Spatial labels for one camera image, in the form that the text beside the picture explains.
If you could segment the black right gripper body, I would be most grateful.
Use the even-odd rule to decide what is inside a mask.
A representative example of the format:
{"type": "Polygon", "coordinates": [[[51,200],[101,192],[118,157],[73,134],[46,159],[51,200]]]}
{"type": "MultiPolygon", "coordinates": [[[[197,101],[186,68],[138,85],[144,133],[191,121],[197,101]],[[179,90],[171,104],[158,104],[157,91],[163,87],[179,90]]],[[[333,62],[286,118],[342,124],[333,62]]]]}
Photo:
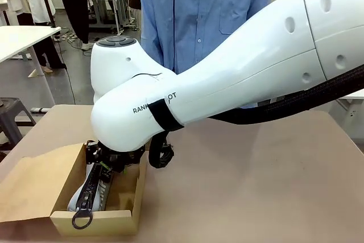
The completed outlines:
{"type": "Polygon", "coordinates": [[[124,167],[130,164],[138,164],[144,154],[144,146],[129,152],[112,150],[100,141],[88,140],[86,142],[87,164],[99,163],[108,167],[124,167]]]}

